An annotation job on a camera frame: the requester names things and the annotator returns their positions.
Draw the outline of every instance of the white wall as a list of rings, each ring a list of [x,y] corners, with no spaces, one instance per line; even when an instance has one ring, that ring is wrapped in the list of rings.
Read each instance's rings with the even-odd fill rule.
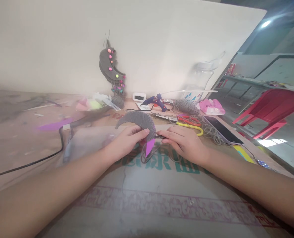
[[[278,55],[237,55],[232,63],[235,63],[234,74],[248,78],[255,78]]]
[[[180,89],[193,64],[226,50],[211,88],[265,13],[198,0],[3,0],[0,89],[111,93],[98,66],[109,30],[129,95]]]
[[[261,81],[277,81],[294,85],[294,59],[278,59],[257,78]]]

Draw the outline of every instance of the metal table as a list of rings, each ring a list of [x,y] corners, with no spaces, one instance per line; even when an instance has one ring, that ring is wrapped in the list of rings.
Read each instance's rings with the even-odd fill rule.
[[[258,93],[253,96],[241,109],[239,112],[237,112],[237,114],[241,114],[255,99],[257,99],[262,92],[268,90],[268,89],[273,89],[273,88],[278,88],[278,87],[273,87],[273,86],[270,86],[268,84],[263,84],[261,82],[256,82],[256,81],[252,81],[252,80],[248,80],[248,79],[245,79],[245,78],[238,78],[238,77],[234,77],[234,76],[227,76],[227,75],[224,75],[222,77],[223,79],[227,79],[227,80],[230,80],[230,81],[233,81],[235,82],[233,84],[233,86],[229,89],[229,91],[227,92],[227,94],[225,95],[225,97],[227,97],[227,95],[230,93],[230,91],[235,87],[235,85],[237,83],[242,83],[242,84],[246,84],[248,85],[248,89],[239,97],[239,99],[241,99],[247,92],[248,90],[251,88],[251,87],[254,87],[254,88],[258,88],[259,91]]]

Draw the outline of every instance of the yellow scissors handle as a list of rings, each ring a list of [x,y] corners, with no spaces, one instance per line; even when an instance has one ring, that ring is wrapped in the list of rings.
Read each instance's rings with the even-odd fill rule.
[[[188,125],[188,124],[183,124],[183,123],[180,123],[180,122],[176,122],[176,124],[179,125],[179,126],[191,127],[191,128],[197,129],[197,130],[200,131],[200,133],[197,133],[197,136],[203,135],[203,129],[201,127],[197,127],[197,126],[193,126],[193,125]]]

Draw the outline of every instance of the purple paper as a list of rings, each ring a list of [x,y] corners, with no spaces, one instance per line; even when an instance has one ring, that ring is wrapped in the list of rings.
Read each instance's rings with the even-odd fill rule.
[[[57,131],[61,126],[69,124],[73,122],[73,118],[68,118],[60,122],[50,123],[44,126],[39,126],[38,129],[40,131]]]
[[[152,151],[152,148],[154,146],[155,141],[156,141],[156,139],[152,139],[151,141],[146,143],[146,156],[145,156],[145,158],[147,158],[149,153]]]

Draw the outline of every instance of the orange scissors handle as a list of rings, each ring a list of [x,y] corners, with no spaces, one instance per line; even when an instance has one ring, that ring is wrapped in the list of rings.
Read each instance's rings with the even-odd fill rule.
[[[192,122],[192,121],[189,121],[187,119],[190,119],[190,117],[189,116],[180,116],[180,117],[178,117],[178,121],[184,122],[186,124],[193,125],[193,126],[200,126],[201,125],[201,123],[199,122],[199,120],[196,119],[196,118],[193,118],[193,120],[194,121],[197,121],[197,123]]]

